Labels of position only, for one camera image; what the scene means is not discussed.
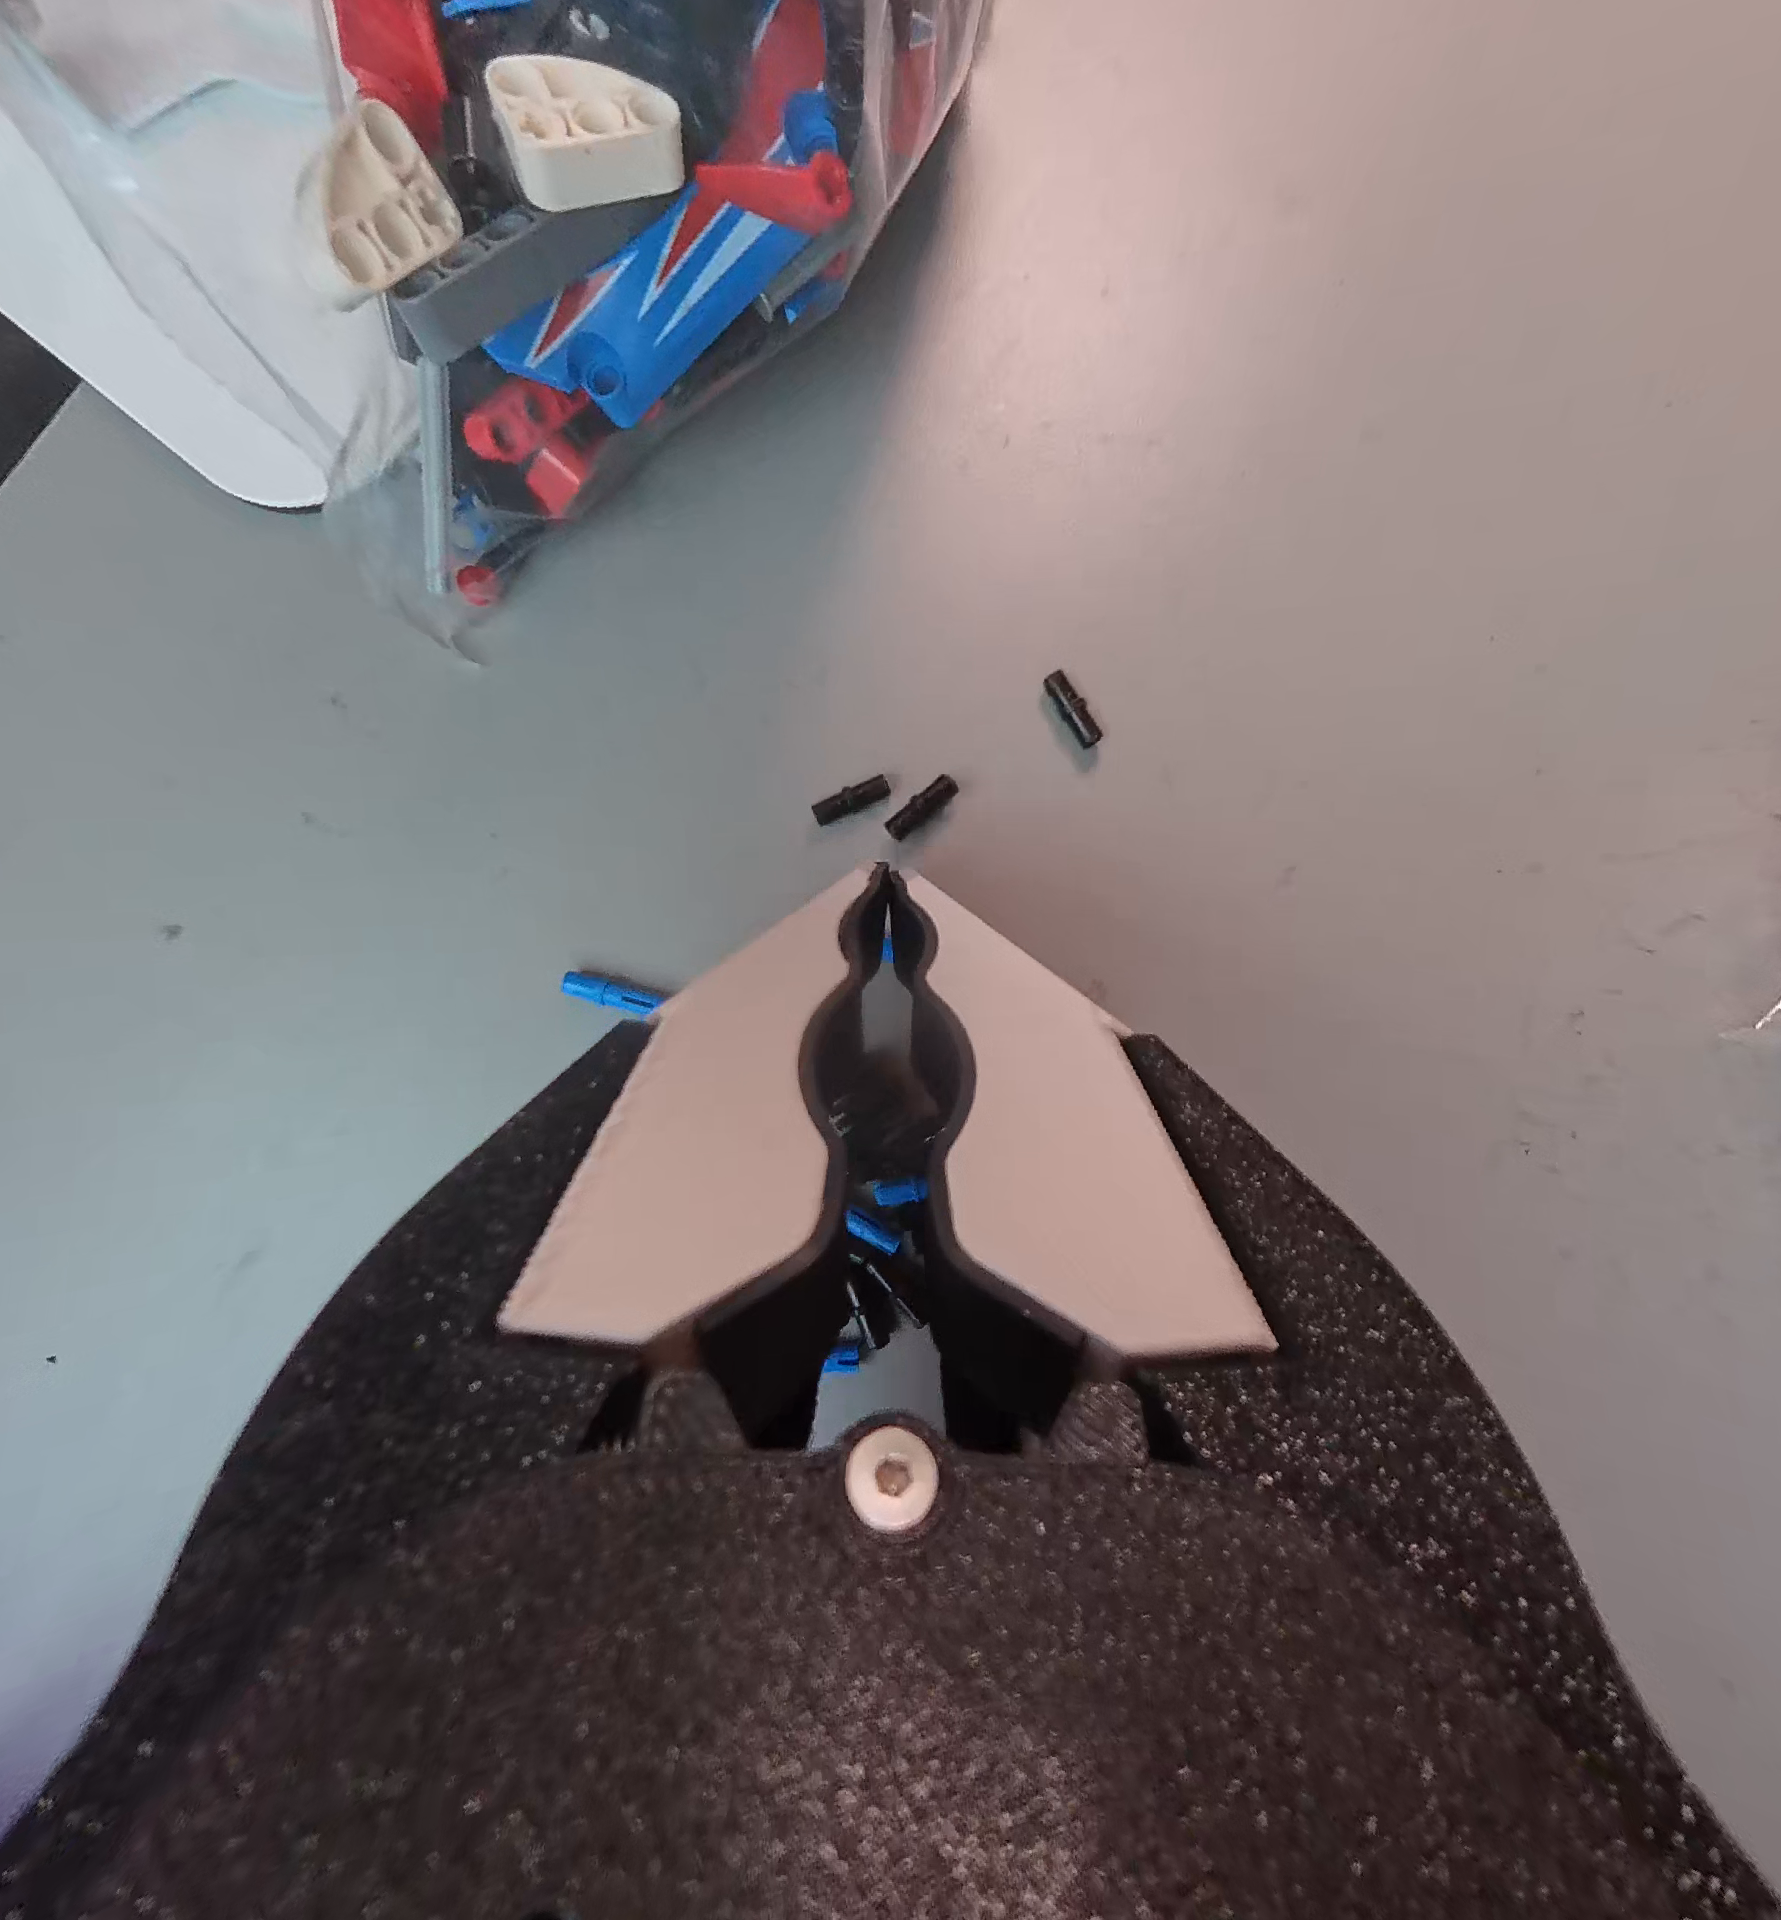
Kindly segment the red double hole connector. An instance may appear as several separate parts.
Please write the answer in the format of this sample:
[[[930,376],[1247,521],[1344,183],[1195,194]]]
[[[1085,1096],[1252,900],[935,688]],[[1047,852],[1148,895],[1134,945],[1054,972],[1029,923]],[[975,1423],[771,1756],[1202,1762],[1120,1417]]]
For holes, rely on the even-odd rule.
[[[462,435],[481,461],[525,468],[574,413],[574,396],[514,376],[463,417]]]

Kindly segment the grey axle rod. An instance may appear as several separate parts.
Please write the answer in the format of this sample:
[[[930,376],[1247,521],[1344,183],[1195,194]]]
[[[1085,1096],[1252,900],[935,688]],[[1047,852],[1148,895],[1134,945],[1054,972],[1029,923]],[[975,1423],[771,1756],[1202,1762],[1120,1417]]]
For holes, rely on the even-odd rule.
[[[445,363],[422,357],[418,363],[418,441],[422,500],[422,586],[437,599],[451,594],[451,408]]]

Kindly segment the red pointed panel piece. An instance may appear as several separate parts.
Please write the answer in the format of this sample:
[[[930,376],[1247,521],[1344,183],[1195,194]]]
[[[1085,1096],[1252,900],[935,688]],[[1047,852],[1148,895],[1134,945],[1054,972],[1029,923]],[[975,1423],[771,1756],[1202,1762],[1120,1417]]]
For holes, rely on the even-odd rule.
[[[725,208],[761,224],[814,236],[850,217],[854,206],[848,166],[836,149],[811,152],[803,163],[715,160],[695,171],[687,215],[707,228]]]

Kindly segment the white paper booklet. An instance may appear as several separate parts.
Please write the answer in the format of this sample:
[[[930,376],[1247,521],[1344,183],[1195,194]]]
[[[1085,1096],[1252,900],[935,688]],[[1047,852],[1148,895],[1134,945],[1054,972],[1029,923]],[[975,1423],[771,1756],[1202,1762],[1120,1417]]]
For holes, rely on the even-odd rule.
[[[322,459],[162,332],[3,108],[0,314],[217,490],[276,510],[322,504]]]

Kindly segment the blue printed panel piece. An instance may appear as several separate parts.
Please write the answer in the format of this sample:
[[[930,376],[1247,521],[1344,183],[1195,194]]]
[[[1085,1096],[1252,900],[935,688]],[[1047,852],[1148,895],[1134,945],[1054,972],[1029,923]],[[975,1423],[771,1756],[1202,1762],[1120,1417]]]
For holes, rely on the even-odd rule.
[[[814,236],[816,228],[785,225],[689,187],[607,261],[481,348],[502,372],[587,394],[630,428]]]

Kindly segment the cream curved panel piece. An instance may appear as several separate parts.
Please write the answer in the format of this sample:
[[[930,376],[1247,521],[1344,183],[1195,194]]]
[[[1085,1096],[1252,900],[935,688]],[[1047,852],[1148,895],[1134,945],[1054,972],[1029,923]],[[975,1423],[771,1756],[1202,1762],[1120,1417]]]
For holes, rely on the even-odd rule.
[[[301,279],[333,312],[350,314],[462,240],[460,210],[414,132],[389,105],[357,98],[297,183]]]
[[[661,86],[545,54],[491,59],[484,86],[527,206],[565,213],[685,187],[683,112]]]

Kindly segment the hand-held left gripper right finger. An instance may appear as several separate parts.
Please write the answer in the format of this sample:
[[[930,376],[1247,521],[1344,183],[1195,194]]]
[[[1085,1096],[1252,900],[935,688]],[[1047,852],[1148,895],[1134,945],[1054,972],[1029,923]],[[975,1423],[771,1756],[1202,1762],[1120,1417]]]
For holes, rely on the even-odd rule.
[[[1015,1451],[1085,1385],[1272,1355],[1129,1028],[930,881],[887,879],[887,930],[934,1106],[919,1315],[951,1436]]]

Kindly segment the grey beam piece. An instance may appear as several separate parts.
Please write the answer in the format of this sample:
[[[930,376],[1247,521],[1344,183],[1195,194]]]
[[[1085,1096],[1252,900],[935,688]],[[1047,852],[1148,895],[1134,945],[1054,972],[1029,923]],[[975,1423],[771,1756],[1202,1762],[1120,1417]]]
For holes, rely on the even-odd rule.
[[[677,194],[567,212],[512,206],[386,295],[396,357],[447,365],[651,228]]]

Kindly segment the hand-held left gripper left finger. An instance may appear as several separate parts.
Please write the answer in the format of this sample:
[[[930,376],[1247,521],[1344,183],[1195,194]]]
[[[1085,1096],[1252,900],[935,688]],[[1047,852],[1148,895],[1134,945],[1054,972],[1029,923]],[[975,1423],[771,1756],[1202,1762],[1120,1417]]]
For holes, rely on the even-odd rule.
[[[848,1312],[846,1147],[816,1070],[856,1041],[882,923],[885,868],[863,868],[664,1003],[502,1334],[695,1369],[751,1442],[813,1393]]]

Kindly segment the pile of mixed small pins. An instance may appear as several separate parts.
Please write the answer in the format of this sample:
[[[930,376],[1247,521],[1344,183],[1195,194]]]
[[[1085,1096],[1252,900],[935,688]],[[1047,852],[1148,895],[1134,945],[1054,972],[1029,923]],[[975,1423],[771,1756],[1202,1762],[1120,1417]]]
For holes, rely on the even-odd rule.
[[[925,1201],[924,1176],[869,1180],[854,1187],[840,1241],[848,1316],[825,1355],[825,1374],[856,1374],[901,1332],[928,1327],[925,1261],[917,1235]]]

